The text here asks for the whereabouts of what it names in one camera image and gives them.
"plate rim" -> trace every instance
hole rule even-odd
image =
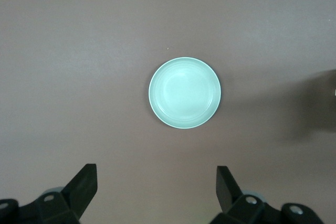
[[[167,122],[165,122],[160,116],[158,116],[158,114],[156,113],[156,111],[154,110],[153,108],[153,105],[152,105],[152,101],[151,101],[151,86],[152,86],[152,82],[153,82],[153,79],[155,78],[155,76],[157,75],[157,73],[160,71],[160,69],[162,69],[163,67],[165,67],[167,64],[171,63],[172,61],[176,61],[176,60],[181,60],[181,59],[192,59],[192,60],[195,60],[195,61],[198,61],[200,62],[201,64],[207,66],[210,71],[214,74],[214,76],[216,77],[216,82],[218,83],[219,85],[219,99],[218,99],[218,103],[214,109],[214,112],[208,117],[207,120],[203,121],[202,123],[198,124],[198,125],[195,125],[195,126],[188,126],[188,127],[179,127],[179,126],[175,126],[175,125],[172,125],[172,124],[169,124]],[[209,121],[213,115],[216,113],[216,111],[218,110],[218,107],[219,107],[219,104],[221,103],[221,99],[222,99],[222,86],[220,84],[220,81],[219,81],[219,78],[216,74],[216,72],[212,69],[212,67],[210,67],[207,63],[205,63],[204,61],[202,60],[199,60],[197,58],[194,58],[194,57],[177,57],[177,58],[173,58],[171,60],[168,60],[166,61],[165,63],[163,63],[156,71],[155,73],[153,74],[152,78],[151,78],[151,81],[150,81],[150,84],[149,84],[149,88],[148,88],[148,98],[149,98],[149,103],[150,103],[150,106],[152,108],[152,111],[154,112],[154,114],[156,115],[157,118],[159,118],[163,123],[165,123],[166,125],[169,125],[170,127],[173,127],[173,128],[177,128],[177,129],[192,129],[192,128],[195,128],[195,127],[198,127],[204,123],[206,123],[207,121]]]

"black plastic part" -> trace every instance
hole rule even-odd
[[[43,194],[23,207],[13,199],[0,200],[5,204],[0,207],[0,224],[79,224],[97,188],[97,167],[87,164],[60,193]]]
[[[14,199],[0,200],[0,220],[10,218],[18,207],[19,203]]]
[[[216,180],[216,193],[223,212],[210,224],[323,224],[317,214],[304,205],[285,204],[279,211],[256,196],[243,195],[226,166],[217,167]],[[292,206],[299,207],[299,211],[292,211]]]
[[[245,224],[239,220],[233,219],[232,217],[220,213],[213,219],[210,224]]]
[[[223,213],[243,195],[227,166],[217,167],[216,194]]]
[[[95,164],[87,164],[61,191],[78,219],[90,204],[97,188],[97,167]]]
[[[302,210],[302,214],[296,214],[290,208],[292,206],[297,206]],[[313,223],[313,224],[323,224],[322,220],[317,216],[317,214],[306,207],[297,203],[287,203],[281,208],[284,220],[288,220],[291,224],[301,224],[301,223]]]
[[[247,201],[248,198],[252,198],[255,201],[249,203]],[[242,223],[256,224],[264,213],[264,209],[264,203],[259,198],[252,195],[242,195],[236,200],[226,215],[237,219]]]

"round plate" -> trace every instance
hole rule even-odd
[[[158,118],[169,126],[190,129],[208,121],[221,100],[216,73],[201,60],[172,59],[155,72],[149,101]]]

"plate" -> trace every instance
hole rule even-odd
[[[221,100],[214,70],[191,57],[172,59],[158,68],[149,85],[149,102],[165,124],[190,129],[208,121]]]

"gray surface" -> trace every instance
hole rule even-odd
[[[1,198],[26,204],[97,163],[82,223],[206,224],[227,165],[272,206],[335,223],[335,134],[306,127],[298,99],[336,68],[335,27],[336,0],[0,0]],[[147,98],[182,56],[212,66],[224,94],[190,130]]]

